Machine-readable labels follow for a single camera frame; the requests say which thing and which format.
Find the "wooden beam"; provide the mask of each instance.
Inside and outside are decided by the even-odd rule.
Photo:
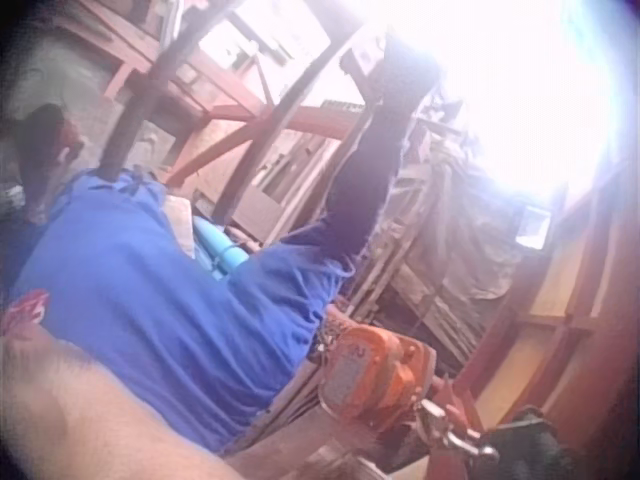
[[[456,392],[469,390],[474,397],[495,373],[515,340],[515,321],[519,312],[528,311],[544,281],[549,256],[527,256],[514,274],[513,285],[500,305],[495,319],[453,382]]]
[[[76,0],[83,7],[98,17],[111,28],[127,44],[144,55],[148,60],[155,61],[160,54],[160,45],[156,39],[129,23],[127,20],[110,11],[96,0]],[[232,72],[221,68],[206,53],[196,45],[196,50],[188,56],[187,62],[196,71],[207,77],[225,95],[235,100],[254,116],[263,109],[262,101],[256,97]]]
[[[288,130],[344,140],[360,117],[358,112],[327,107],[299,107],[286,125]],[[211,120],[248,122],[253,118],[238,105],[216,105],[207,117]]]
[[[122,65],[120,65],[120,68],[118,68],[116,74],[109,81],[109,85],[107,85],[103,96],[105,98],[108,98],[109,100],[114,100],[120,89],[122,89],[125,82],[127,81],[127,78],[129,78],[129,75],[132,71],[133,65],[130,65],[128,63],[123,63]]]
[[[260,53],[257,53],[255,56],[255,60],[256,68],[258,69],[258,75],[260,77],[260,85],[262,85],[262,92],[264,93],[264,98],[267,101],[267,106],[269,108],[273,108],[275,106],[275,102],[273,101],[273,94],[271,93],[271,87],[269,86],[267,75],[264,73],[264,67],[262,66],[264,58],[262,58],[262,55],[260,55]]]
[[[341,41],[332,42],[291,86],[278,106],[269,115],[267,127],[247,149],[229,178],[214,209],[213,221],[215,223],[219,225],[229,223],[240,197],[251,182],[256,167],[260,165],[282,130],[286,128],[294,116],[295,110],[310,92],[322,71],[348,47],[355,34],[356,32],[344,37]]]
[[[511,404],[500,423],[508,423],[513,416],[527,405],[542,407],[567,367],[579,337],[566,325],[558,327],[551,338],[547,351],[533,376],[520,395]]]
[[[169,45],[169,48],[160,54],[149,69],[147,88],[144,93],[134,95],[127,102],[111,131],[100,157],[100,165],[96,170],[100,178],[110,182],[114,182],[118,178],[127,155],[135,143],[142,122],[152,112],[161,93],[175,75],[176,69],[184,63],[202,37],[242,3],[243,0],[230,0],[220,4],[212,3]]]
[[[116,58],[123,63],[133,65],[140,73],[146,74],[151,68],[151,62],[149,60],[131,49],[123,40],[116,36],[112,37],[110,40],[106,39],[82,24],[64,17],[56,17],[54,19],[54,23],[56,26],[76,35],[85,42],[109,54],[113,58]],[[168,85],[168,91],[171,95],[176,96],[180,101],[184,102],[189,108],[198,111],[206,110],[198,99],[176,86],[176,84],[170,83]]]
[[[602,281],[609,247],[609,230],[613,215],[613,192],[599,189],[592,197],[587,239],[580,268],[567,302],[567,322],[576,316],[589,316]]]
[[[518,323],[522,325],[552,330],[566,325],[570,330],[583,335],[590,335],[598,329],[598,319],[595,317],[574,316],[569,324],[566,323],[566,320],[566,316],[560,315],[523,314],[518,317]]]
[[[196,155],[191,160],[173,170],[167,177],[165,184],[168,187],[179,187],[187,177],[193,175],[201,168],[206,167],[211,162],[220,158],[225,153],[230,152],[234,148],[255,139],[264,127],[264,121],[260,120],[255,120],[252,123],[243,125],[239,129],[222,138],[220,141],[211,145],[202,153]]]
[[[547,419],[558,429],[560,441],[573,448],[583,448],[593,440],[625,382],[631,375],[637,375],[640,246],[638,227],[634,225],[635,211],[627,208],[629,211],[622,220],[628,228],[611,247],[614,259],[600,311],[600,328],[580,370],[569,379],[547,412]]]

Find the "red metal beam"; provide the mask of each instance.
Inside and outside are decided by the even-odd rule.
[[[127,44],[140,52],[150,61],[155,61],[160,53],[157,40],[135,27],[121,16],[112,12],[95,0],[76,0],[105,25],[111,28]],[[244,109],[258,115],[264,104],[233,73],[222,69],[206,53],[197,48],[188,57],[187,62],[193,69],[202,73],[225,95],[238,102]]]
[[[179,166],[176,170],[172,171],[167,177],[165,184],[168,187],[179,187],[190,175],[193,175],[201,168],[207,166],[234,148],[239,147],[249,140],[255,139],[263,129],[264,121],[261,120],[256,120],[252,123],[243,125],[221,139],[219,142],[214,143],[204,152],[196,155],[184,165]]]

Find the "blue shirt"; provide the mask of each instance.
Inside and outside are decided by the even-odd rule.
[[[374,117],[327,215],[221,281],[178,246],[160,184],[128,171],[109,184],[88,172],[56,201],[10,301],[46,291],[47,330],[106,365],[178,433],[220,451],[308,353],[375,225],[403,138]]]

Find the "person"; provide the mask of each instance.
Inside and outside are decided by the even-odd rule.
[[[45,103],[16,122],[12,138],[24,189],[25,218],[43,224],[62,178],[84,142],[54,103]]]
[[[412,115],[440,72],[393,38],[384,68],[382,103],[319,221],[215,281],[174,239],[162,185],[126,170],[115,183],[85,173],[56,199],[11,282],[1,332],[39,324],[108,368],[179,435],[223,452],[292,379],[354,273]]]

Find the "blue pipe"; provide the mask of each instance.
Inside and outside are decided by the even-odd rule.
[[[203,248],[224,272],[233,271],[249,258],[247,252],[231,241],[220,227],[202,217],[193,217],[193,229]]]

